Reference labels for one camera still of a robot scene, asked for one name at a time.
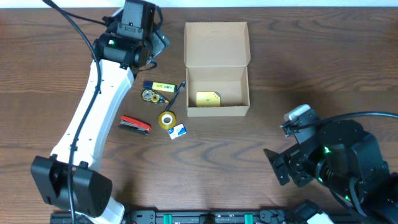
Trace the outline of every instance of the yellow object in box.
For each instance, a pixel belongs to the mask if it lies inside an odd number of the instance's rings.
[[[215,91],[197,92],[197,107],[220,107],[221,96]]]

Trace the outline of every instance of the white backdrop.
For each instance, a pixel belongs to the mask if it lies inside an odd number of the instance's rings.
[[[121,7],[124,0],[53,0],[60,7]],[[398,7],[398,0],[148,0],[160,7],[364,6]],[[46,7],[41,0],[0,0],[0,8]]]

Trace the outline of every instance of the open box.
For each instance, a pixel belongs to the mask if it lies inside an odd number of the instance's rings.
[[[246,115],[250,107],[246,22],[186,23],[184,61],[188,117]],[[216,91],[221,106],[197,107],[198,91]]]

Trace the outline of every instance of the box lid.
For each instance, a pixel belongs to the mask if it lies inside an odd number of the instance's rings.
[[[189,67],[245,67],[250,61],[247,22],[187,22],[184,61]]]

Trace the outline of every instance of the green clip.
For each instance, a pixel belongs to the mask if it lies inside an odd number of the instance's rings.
[[[164,215],[163,216],[163,224],[172,224],[172,216]]]
[[[252,214],[244,214],[244,224],[253,224]]]

